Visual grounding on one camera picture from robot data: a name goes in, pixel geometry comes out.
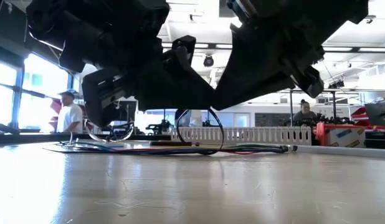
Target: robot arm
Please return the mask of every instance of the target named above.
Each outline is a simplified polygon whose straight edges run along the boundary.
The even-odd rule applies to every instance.
[[[233,49],[214,90],[192,68],[196,40],[185,36],[163,53],[158,32],[165,0],[33,0],[29,32],[62,51],[59,64],[81,72],[91,122],[106,126],[118,116],[114,101],[135,96],[140,110],[217,110],[299,86],[316,97],[321,44],[346,21],[367,16],[368,0],[229,0],[242,27],[231,25]]]

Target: orange box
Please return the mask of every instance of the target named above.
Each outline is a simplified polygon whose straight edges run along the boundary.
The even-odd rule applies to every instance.
[[[351,124],[317,124],[316,138],[321,146],[364,148],[364,127]]]

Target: ceiling light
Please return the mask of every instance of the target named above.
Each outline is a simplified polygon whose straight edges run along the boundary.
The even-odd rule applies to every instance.
[[[232,49],[232,44],[216,44],[218,49]]]
[[[362,48],[360,48],[359,51],[360,52],[385,52],[385,48],[381,48],[381,47],[375,47],[375,48],[362,47]]]
[[[335,51],[335,52],[348,52],[351,51],[351,47],[323,47],[325,51]]]
[[[208,48],[207,44],[195,44],[195,48]]]
[[[172,47],[172,43],[162,43],[162,47]]]
[[[240,28],[242,26],[242,23],[237,16],[235,16],[231,19],[231,23],[234,24],[238,28]]]

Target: white shirt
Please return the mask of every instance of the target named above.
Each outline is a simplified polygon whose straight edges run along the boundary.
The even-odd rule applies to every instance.
[[[83,112],[79,105],[72,103],[62,107],[58,115],[57,132],[63,132],[73,122],[79,121],[73,133],[83,133]]]

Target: wire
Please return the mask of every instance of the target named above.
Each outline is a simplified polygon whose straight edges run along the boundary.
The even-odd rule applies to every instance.
[[[92,133],[91,130],[89,130],[89,128],[88,128],[88,124],[89,124],[89,120],[86,120],[85,127],[86,127],[86,131],[87,131],[88,135],[92,139],[94,139],[96,141],[100,141],[100,142],[121,142],[121,141],[127,140],[133,134],[133,130],[135,128],[134,121],[128,122],[126,124],[109,126],[111,128],[110,134],[105,139],[103,139],[103,138],[96,136],[94,133]],[[125,128],[127,126],[129,126],[129,129],[126,131],[126,134],[124,136],[118,138],[118,136],[114,132],[114,129],[115,128]]]
[[[111,13],[113,13],[112,8],[110,7],[109,3],[108,3],[106,0],[103,0],[102,3],[105,5],[105,7],[107,7],[107,9],[108,9]]]
[[[226,152],[231,154],[256,154],[261,152],[285,153],[289,149],[287,146],[266,146],[261,144],[243,144],[239,146],[229,146],[223,149],[216,147],[167,147],[161,148],[142,148],[142,149],[119,149],[123,146],[103,146],[89,142],[60,142],[56,146],[65,148],[66,151],[58,149],[47,148],[51,151],[64,153],[113,153],[113,154],[129,154],[129,155],[176,155],[176,154],[203,154],[207,155],[216,149],[216,152]]]
[[[183,137],[182,137],[181,134],[180,134],[180,129],[179,129],[180,120],[181,120],[181,119],[183,118],[183,116],[185,116],[189,111],[190,111],[190,110],[184,111],[184,112],[180,115],[180,117],[179,117],[179,119],[178,119],[178,121],[177,121],[177,123],[176,123],[176,132],[177,132],[178,138],[180,139],[181,142],[185,142],[185,140],[183,139]],[[222,134],[222,143],[221,143],[220,147],[218,148],[218,150],[216,150],[216,151],[211,151],[211,152],[207,152],[207,153],[205,154],[206,156],[215,154],[217,151],[219,151],[219,150],[222,149],[223,144],[224,144],[224,129],[223,129],[223,125],[222,125],[222,123],[220,122],[220,119],[217,117],[216,113],[215,113],[211,108],[208,109],[208,112],[210,112],[210,114],[212,114],[212,116],[214,117],[214,119],[217,121],[218,127],[220,128],[221,134]]]

